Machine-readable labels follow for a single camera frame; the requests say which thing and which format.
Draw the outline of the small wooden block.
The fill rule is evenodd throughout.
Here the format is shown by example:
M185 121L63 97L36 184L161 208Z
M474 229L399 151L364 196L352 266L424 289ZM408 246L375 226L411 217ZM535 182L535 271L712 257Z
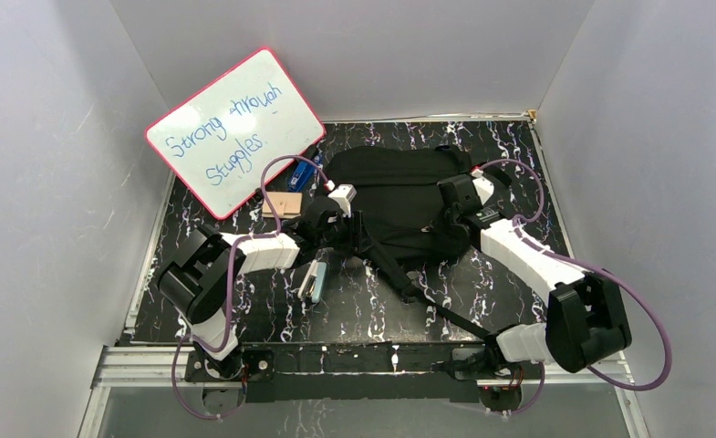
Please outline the small wooden block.
M280 219L293 219L302 212L303 194L297 192L268 192L262 206L263 218L274 218L275 209Z

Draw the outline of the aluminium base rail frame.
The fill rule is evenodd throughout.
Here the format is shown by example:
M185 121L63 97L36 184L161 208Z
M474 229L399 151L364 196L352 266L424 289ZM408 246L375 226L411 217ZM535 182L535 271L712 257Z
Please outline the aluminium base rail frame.
M645 437L636 396L529 366L520 387L457 381L444 344L277 345L247 387L172 347L107 349L82 437Z

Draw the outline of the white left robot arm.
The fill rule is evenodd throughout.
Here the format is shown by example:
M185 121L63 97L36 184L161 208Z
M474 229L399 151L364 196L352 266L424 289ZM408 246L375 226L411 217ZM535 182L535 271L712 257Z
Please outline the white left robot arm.
M272 233L231 235L200 226L162 264L154 286L185 319L192 343L208 355L218 378L231 380L244 365L232 322L236 278L312 262L319 250L337 244L340 227L352 216L350 201L318 196Z

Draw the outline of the white eraser block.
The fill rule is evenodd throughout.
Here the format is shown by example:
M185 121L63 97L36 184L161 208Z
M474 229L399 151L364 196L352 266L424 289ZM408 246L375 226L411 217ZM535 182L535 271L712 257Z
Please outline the white eraser block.
M304 280L298 289L297 296L302 301L310 301L317 304L322 299L327 263L313 261L306 271Z

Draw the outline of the pink framed whiteboard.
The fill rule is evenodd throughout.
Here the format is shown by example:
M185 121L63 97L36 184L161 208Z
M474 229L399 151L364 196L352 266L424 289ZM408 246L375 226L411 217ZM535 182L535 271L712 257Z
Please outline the pink framed whiteboard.
M262 47L144 137L203 207L225 219L325 131L275 53Z

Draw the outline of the blue stapler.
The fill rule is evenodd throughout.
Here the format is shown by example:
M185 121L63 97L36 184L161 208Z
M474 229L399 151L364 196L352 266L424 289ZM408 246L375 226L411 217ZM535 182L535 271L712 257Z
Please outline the blue stapler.
M287 190L291 193L301 193L305 190L306 185L312 176L316 173L316 167L321 163L320 154L314 155L310 159L311 163L299 162L292 176L288 180Z

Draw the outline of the black student backpack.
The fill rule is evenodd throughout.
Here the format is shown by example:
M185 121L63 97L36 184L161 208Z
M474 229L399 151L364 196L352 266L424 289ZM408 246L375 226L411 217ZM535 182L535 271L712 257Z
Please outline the black student backpack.
M472 247L437 242L444 211L438 183L471 175L475 166L469 153L450 145L411 151L363 146L337 153L325 173L356 188L352 211L362 212L364 221L362 250L335 250L369 261L402 301L431 306L454 326L488 339L489 330L427 298L408 276L426 264L456 260Z

